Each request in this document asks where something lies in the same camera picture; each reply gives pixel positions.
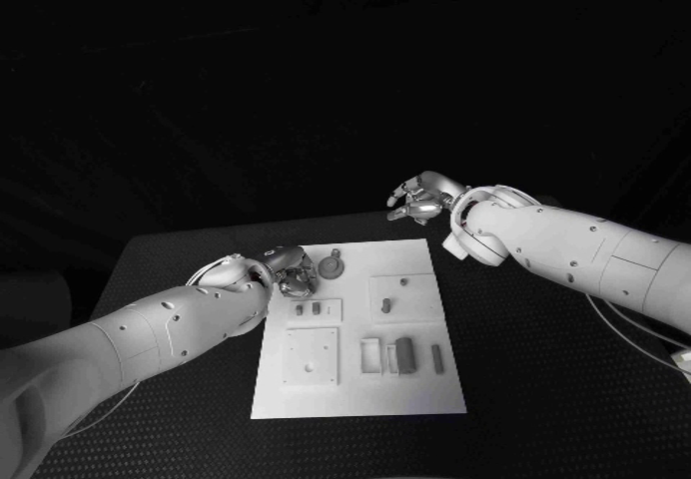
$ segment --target small cylinder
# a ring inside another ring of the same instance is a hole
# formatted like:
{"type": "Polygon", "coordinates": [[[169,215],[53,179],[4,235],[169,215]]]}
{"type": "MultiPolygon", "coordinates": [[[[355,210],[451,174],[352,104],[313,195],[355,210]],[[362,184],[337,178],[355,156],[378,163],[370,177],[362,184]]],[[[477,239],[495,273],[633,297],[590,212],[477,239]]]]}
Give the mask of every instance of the small cylinder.
{"type": "Polygon", "coordinates": [[[434,359],[434,371],[437,374],[443,374],[441,349],[438,348],[438,344],[431,347],[431,357],[434,359]]]}
{"type": "Polygon", "coordinates": [[[412,340],[408,337],[395,340],[395,358],[398,373],[412,374],[417,371],[417,366],[414,364],[412,340]]]}

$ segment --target black background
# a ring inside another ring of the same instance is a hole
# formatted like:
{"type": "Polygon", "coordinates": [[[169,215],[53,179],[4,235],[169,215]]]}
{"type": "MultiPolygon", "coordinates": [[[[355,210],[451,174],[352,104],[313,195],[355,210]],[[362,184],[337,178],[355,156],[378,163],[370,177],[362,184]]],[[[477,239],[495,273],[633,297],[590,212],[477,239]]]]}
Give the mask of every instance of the black background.
{"type": "Polygon", "coordinates": [[[1,18],[1,264],[60,270],[85,316],[132,236],[379,211],[422,170],[691,240],[681,6],[33,3],[1,18]]]}

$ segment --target robotic hand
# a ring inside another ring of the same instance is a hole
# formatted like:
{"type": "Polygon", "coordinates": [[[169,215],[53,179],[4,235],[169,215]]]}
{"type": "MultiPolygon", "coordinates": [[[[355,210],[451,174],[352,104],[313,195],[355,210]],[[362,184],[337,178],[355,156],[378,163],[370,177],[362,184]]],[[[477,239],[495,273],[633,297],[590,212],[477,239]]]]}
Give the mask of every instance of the robotic hand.
{"type": "Polygon", "coordinates": [[[519,190],[466,187],[424,172],[394,190],[391,221],[420,224],[450,210],[443,247],[458,258],[499,266],[509,256],[539,276],[597,296],[691,334],[691,245],[609,220],[545,206],[519,190]]]}
{"type": "Polygon", "coordinates": [[[232,254],[186,286],[0,351],[0,477],[29,478],[53,444],[108,397],[257,327],[274,283],[284,296],[307,297],[316,279],[298,246],[275,247],[261,260],[232,254]]]}

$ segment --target table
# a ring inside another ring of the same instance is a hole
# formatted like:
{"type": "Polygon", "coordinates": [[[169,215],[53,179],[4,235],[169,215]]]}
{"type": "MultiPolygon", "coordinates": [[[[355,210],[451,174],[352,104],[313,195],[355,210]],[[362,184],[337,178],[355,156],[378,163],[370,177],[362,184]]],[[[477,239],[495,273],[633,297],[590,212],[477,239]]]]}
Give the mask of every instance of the table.
{"type": "MultiPolygon", "coordinates": [[[[617,338],[583,294],[512,259],[500,267],[458,261],[441,247],[447,233],[447,215],[421,227],[378,212],[135,237],[94,317],[184,284],[225,254],[425,238],[467,414],[251,420],[261,325],[144,381],[108,419],[53,447],[34,477],[691,474],[691,388],[681,374],[617,338]]],[[[609,312],[662,356],[658,340],[609,312]]]]}

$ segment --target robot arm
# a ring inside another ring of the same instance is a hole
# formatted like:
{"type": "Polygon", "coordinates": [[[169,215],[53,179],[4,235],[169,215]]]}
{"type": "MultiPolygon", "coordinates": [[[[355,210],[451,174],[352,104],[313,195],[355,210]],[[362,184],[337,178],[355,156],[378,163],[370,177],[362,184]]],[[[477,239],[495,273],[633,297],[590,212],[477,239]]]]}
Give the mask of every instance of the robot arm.
{"type": "Polygon", "coordinates": [[[274,282],[285,296],[314,292],[314,265],[298,246],[277,247],[264,258],[228,256],[199,284],[0,351],[0,477],[29,478],[108,397],[254,329],[268,314],[274,282]]]}
{"type": "Polygon", "coordinates": [[[402,186],[388,205],[402,195],[407,205],[388,219],[418,215],[427,219],[431,210],[435,216],[448,209],[451,233],[443,246],[458,259],[471,255],[499,266],[513,256],[532,273],[691,334],[689,244],[541,205],[503,185],[473,189],[424,172],[402,186]],[[428,189],[424,178],[435,179],[428,189]],[[428,192],[428,197],[417,202],[421,192],[428,192]]]}

